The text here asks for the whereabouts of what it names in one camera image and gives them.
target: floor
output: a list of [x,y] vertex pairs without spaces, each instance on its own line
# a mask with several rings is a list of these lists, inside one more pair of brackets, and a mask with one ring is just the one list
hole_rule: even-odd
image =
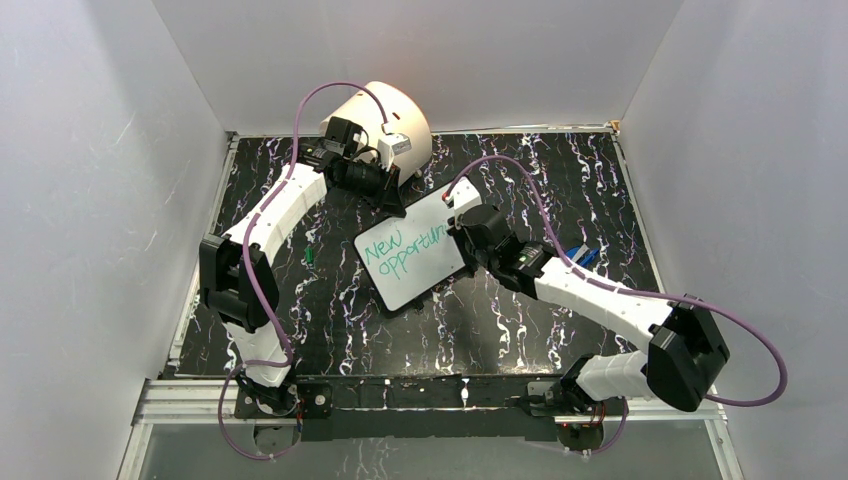
[[[480,156],[501,153],[533,174],[563,245],[599,248],[592,266],[631,287],[656,290],[648,252],[610,132],[450,134],[433,137],[423,178],[407,203],[449,182]],[[215,233],[240,220],[277,179],[288,138],[244,138],[229,172]],[[484,202],[498,205],[520,236],[541,238],[541,220],[517,172],[499,164],[470,175]],[[298,375],[432,376],[555,373],[586,353],[613,354],[630,345],[580,315],[533,301],[479,271],[449,279],[423,309],[387,312],[351,240],[379,222],[355,196],[331,191],[295,228],[273,265],[277,315],[294,337]],[[304,250],[312,247],[314,266]],[[202,305],[190,313],[175,374],[220,377],[236,351]]]

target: white wall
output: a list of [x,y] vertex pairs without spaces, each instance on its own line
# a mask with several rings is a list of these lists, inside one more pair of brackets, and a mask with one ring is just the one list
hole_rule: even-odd
[[682,0],[154,3],[224,128],[256,134],[332,80],[393,84],[433,130],[619,119]]
[[[782,399],[729,408],[750,479],[845,478],[846,25],[842,0],[687,0],[622,124],[668,289],[738,311],[786,357]],[[721,392],[768,393],[768,354],[722,330]]]
[[164,365],[223,129],[149,0],[0,14],[3,478],[114,478]]

